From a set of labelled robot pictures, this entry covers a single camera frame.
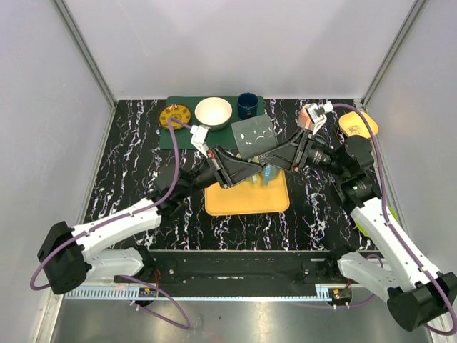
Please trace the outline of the orange and blue mug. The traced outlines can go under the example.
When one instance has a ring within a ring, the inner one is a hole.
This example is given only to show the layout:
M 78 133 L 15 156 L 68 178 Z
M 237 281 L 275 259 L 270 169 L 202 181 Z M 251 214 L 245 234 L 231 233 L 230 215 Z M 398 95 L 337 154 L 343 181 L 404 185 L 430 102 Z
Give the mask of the orange and blue mug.
M 269 183 L 276 179 L 279 175 L 280 169 L 271 164 L 266 164 L 261 171 L 262 184 L 268 186 Z

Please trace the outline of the dark teal mug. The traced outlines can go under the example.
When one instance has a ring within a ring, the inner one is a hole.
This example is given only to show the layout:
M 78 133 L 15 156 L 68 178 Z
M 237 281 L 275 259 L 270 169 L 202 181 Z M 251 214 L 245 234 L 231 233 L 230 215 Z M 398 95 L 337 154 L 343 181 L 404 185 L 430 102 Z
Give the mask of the dark teal mug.
M 268 115 L 235 122 L 231 128 L 242 159 L 252 159 L 278 146 L 276 133 Z

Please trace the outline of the pink mug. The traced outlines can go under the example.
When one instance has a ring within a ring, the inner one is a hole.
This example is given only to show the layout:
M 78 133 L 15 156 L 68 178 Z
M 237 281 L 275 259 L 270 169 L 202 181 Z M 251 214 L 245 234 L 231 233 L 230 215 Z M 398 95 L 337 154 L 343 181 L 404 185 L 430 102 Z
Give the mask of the pink mug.
M 310 106 L 310 104 L 303 106 L 298 115 L 297 126 L 302 129 L 310 129 L 313 125 L 313 121 L 308 112 Z

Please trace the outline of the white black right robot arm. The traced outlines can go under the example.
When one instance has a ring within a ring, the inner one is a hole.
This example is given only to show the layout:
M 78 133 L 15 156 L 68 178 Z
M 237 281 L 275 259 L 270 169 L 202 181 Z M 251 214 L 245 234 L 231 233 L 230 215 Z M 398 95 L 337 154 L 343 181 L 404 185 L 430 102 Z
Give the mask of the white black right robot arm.
M 368 139 L 351 136 L 332 150 L 303 130 L 259 160 L 285 171 L 309 166 L 334 175 L 336 201 L 368 233 L 390 267 L 385 270 L 345 248 L 324 265 L 327 280 L 337 284 L 348 278 L 367 288 L 409 332 L 446 313 L 456 318 L 456 275 L 443 273 L 421 253 L 390 213 L 383 182 L 369 171 L 374 159 Z

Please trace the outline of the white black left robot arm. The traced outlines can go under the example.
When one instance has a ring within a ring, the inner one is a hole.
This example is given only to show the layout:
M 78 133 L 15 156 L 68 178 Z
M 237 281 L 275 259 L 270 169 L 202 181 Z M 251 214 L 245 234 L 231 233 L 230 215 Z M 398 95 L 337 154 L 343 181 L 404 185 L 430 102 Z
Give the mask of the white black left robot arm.
M 30 287 L 38 291 L 36 279 L 44 273 L 54 294 L 65 294 L 83 284 L 96 270 L 96 257 L 106 248 L 139 232 L 157 229 L 180 207 L 182 201 L 213 184 L 227 189 L 261 171 L 258 162 L 236 158 L 217 146 L 189 172 L 174 167 L 171 184 L 137 203 L 95 222 L 70 227 L 65 221 L 54 224 L 44 239 Z

